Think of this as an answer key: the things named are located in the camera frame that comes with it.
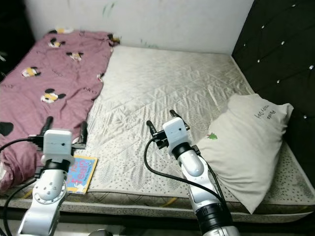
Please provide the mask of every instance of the pink blanket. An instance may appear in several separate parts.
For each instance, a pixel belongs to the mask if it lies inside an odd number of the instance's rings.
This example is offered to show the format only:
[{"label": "pink blanket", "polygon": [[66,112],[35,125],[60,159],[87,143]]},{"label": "pink blanket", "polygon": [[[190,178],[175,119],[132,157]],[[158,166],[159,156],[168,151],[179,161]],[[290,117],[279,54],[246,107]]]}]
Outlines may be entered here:
[{"label": "pink blanket", "polygon": [[[0,121],[12,123],[11,133],[0,134],[0,146],[38,134],[48,116],[53,128],[69,129],[78,137],[94,99],[99,95],[113,42],[105,32],[51,32],[38,41],[0,84]],[[21,142],[0,154],[6,174],[0,191],[34,175],[41,153]]]}]

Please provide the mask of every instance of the book cover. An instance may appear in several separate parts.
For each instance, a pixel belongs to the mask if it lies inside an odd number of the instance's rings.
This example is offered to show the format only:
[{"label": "book cover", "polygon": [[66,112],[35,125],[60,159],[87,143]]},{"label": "book cover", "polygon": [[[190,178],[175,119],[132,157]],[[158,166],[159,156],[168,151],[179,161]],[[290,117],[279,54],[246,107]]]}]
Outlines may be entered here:
[{"label": "book cover", "polygon": [[67,191],[85,194],[96,167],[97,158],[74,155],[74,159],[74,164],[70,166],[68,172]]}]

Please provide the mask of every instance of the mattress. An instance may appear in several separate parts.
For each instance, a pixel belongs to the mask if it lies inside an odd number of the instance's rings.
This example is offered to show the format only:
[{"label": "mattress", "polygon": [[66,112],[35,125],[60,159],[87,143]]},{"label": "mattress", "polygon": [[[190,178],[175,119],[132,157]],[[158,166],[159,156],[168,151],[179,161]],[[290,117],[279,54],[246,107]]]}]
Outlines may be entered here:
[{"label": "mattress", "polygon": [[[195,218],[187,185],[156,176],[144,166],[143,151],[151,138],[145,122],[151,120],[159,131],[174,109],[190,125],[196,143],[232,94],[253,93],[232,57],[119,46],[103,81],[88,117],[87,147],[76,151],[97,157],[98,164],[87,194],[68,194],[61,210]],[[181,176],[166,149],[152,145],[148,161],[158,171]],[[254,215],[223,185],[222,190],[235,221],[290,222],[315,208],[315,191],[286,143],[273,184]],[[30,198],[29,191],[21,191],[11,206],[28,208],[31,200],[21,197]]]}]

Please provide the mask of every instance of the black headboard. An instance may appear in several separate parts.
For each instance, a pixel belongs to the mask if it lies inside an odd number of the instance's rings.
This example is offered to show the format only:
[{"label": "black headboard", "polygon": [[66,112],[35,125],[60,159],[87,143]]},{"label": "black headboard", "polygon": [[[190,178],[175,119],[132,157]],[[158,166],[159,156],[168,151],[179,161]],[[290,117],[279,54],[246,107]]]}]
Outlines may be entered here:
[{"label": "black headboard", "polygon": [[315,0],[255,0],[232,56],[256,93],[293,105],[284,138],[315,186]]}]

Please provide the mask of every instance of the pillowcase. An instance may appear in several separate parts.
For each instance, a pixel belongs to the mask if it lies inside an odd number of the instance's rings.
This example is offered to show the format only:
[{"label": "pillowcase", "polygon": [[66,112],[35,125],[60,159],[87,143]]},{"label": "pillowcase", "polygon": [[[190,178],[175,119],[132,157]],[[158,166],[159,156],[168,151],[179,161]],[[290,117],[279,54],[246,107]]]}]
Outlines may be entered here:
[{"label": "pillowcase", "polygon": [[234,94],[197,143],[218,179],[251,214],[272,183],[292,110],[258,94]]}]

